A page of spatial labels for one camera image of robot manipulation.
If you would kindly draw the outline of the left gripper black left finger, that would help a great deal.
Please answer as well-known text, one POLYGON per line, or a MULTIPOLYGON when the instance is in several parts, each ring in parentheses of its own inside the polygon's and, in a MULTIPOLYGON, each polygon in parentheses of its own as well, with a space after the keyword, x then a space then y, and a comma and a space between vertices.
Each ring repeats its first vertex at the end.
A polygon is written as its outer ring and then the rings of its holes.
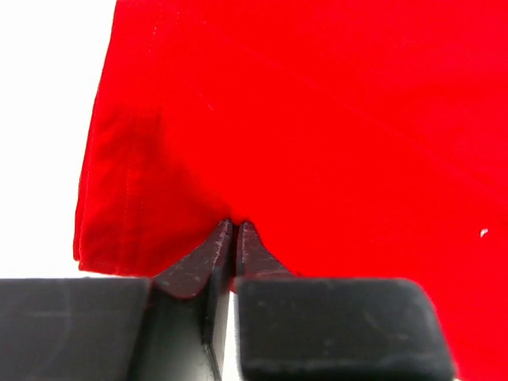
POLYGON ((154 278, 3 279, 4 380, 219 380, 233 225, 154 278))

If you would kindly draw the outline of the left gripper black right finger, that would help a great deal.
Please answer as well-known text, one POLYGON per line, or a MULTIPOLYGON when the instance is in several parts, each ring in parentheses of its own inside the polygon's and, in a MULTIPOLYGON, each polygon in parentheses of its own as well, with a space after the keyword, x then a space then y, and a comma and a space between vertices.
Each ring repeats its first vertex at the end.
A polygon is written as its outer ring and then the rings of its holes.
POLYGON ((407 279, 304 278, 240 225, 238 365, 245 380, 451 380, 428 295, 407 279))

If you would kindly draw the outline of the red t shirt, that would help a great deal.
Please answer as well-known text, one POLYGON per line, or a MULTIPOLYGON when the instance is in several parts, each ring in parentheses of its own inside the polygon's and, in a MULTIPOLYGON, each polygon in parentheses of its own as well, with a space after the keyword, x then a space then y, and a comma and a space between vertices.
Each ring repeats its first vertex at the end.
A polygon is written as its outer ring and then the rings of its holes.
POLYGON ((155 275, 226 218, 298 275, 420 283, 460 378, 506 379, 506 2, 117 2, 80 269, 155 275))

